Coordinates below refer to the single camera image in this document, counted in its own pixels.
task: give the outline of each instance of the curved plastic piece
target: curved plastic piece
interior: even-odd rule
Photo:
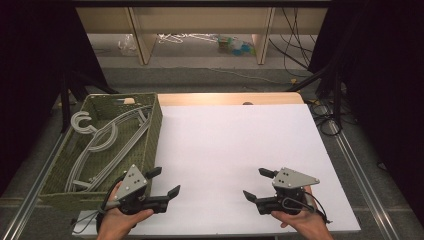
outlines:
[[[101,152],[105,149],[108,149],[110,146],[112,146],[113,143],[115,143],[116,139],[118,138],[118,127],[116,127],[115,123],[112,123],[111,125],[112,130],[110,133],[110,137],[106,142],[104,142],[101,145],[89,147],[88,150],[91,152]]]
[[[97,129],[92,125],[89,125],[85,128],[80,127],[79,122],[81,122],[82,120],[91,120],[91,117],[89,116],[88,112],[79,111],[71,117],[71,125],[75,129],[75,131],[82,134],[91,134],[97,132]]]

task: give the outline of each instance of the floor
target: floor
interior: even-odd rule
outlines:
[[[246,43],[251,43],[250,36],[229,35]],[[272,92],[284,91],[293,82],[301,81],[310,75],[297,63],[284,58],[275,47],[269,46],[264,65],[256,64],[256,58],[250,53],[235,56],[222,51],[215,42],[216,35],[196,37],[171,37],[170,42],[159,39],[152,53],[149,65],[141,66],[137,56],[131,51],[123,54],[118,43],[123,46],[124,35],[89,35],[93,49],[103,69],[109,85],[120,92]],[[273,43],[282,51],[290,36],[273,35]],[[302,47],[313,50],[316,36],[301,36]],[[293,46],[287,53],[302,64],[307,64],[301,51]],[[314,90],[318,83],[302,89],[300,94],[305,100],[315,100]],[[99,92],[90,88],[91,93]],[[80,103],[72,106],[78,110]],[[311,114],[323,113],[324,108],[311,106]],[[52,108],[51,118],[46,123],[43,134],[34,146],[30,157],[22,163],[6,192],[0,198],[0,232],[6,234],[7,226],[14,220],[20,205],[31,191],[33,183],[42,171],[51,149],[56,143],[61,129],[60,104]],[[343,112],[349,113],[347,102]],[[351,162],[340,147],[341,137],[327,136],[332,125],[324,125],[322,140],[338,174],[347,198],[362,228],[356,233],[333,233],[336,239],[424,239],[424,230],[399,192],[390,175],[380,168],[379,158],[361,130],[360,123],[351,114],[343,116],[343,131],[340,136],[346,138],[350,149],[370,188],[364,188],[352,171]],[[379,227],[373,207],[367,200],[367,194],[374,194],[382,211],[387,213],[395,230],[395,237],[388,237]],[[37,201],[30,217],[23,221],[25,228],[17,232],[19,239],[75,239],[71,236],[72,223],[78,212],[62,212]],[[279,239],[303,239],[297,234],[280,236]]]

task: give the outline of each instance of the gripper jaw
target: gripper jaw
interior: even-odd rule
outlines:
[[[131,166],[115,196],[115,199],[119,201],[119,210],[127,215],[133,215],[146,209],[153,209],[154,213],[166,212],[169,201],[178,196],[180,185],[170,190],[166,196],[147,197],[145,195],[147,180],[161,172],[162,168],[156,167],[147,172],[144,177],[135,165]]]
[[[273,179],[272,186],[276,190],[275,196],[267,198],[257,198],[254,194],[243,191],[244,196],[258,208],[261,215],[270,214],[272,211],[283,211],[291,215],[298,214],[305,203],[303,187],[319,183],[319,180],[306,174],[297,172],[289,168],[282,168],[280,171],[271,171],[260,168],[262,176]]]

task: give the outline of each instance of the finger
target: finger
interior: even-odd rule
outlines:
[[[281,212],[281,211],[272,211],[272,212],[271,212],[271,215],[272,215],[274,218],[276,218],[276,219],[278,219],[278,220],[280,220],[280,221],[282,221],[282,222],[285,222],[284,220],[285,220],[285,219],[287,219],[287,216],[288,216],[288,214],[287,214],[287,213],[285,213],[285,212]]]
[[[146,220],[150,216],[152,216],[153,213],[154,212],[153,212],[152,209],[147,209],[147,210],[140,211],[140,212],[134,214],[133,216],[134,216],[134,218],[137,222],[141,222],[141,221]]]

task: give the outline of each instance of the green basket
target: green basket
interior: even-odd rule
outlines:
[[[124,103],[124,99],[133,100],[130,101],[133,103],[127,104],[127,101]],[[92,134],[80,134],[71,127],[55,156],[39,194],[43,203],[61,210],[97,209],[113,182],[122,176],[124,171],[127,171],[132,164],[135,164],[143,174],[152,170],[155,165],[156,149],[162,124],[162,111],[157,94],[89,95],[85,99],[81,111],[88,112],[92,119],[81,121],[80,126],[85,127],[83,124],[86,124],[100,129],[123,113],[148,105],[153,106],[150,115],[150,127],[95,192],[65,192],[64,190],[76,159],[93,137]],[[137,119],[130,119],[119,124],[118,137],[114,144],[104,151],[90,153],[79,180],[88,182],[89,178],[97,175],[133,136],[139,128],[139,123]],[[146,191],[147,196],[150,194],[150,189],[151,181]]]

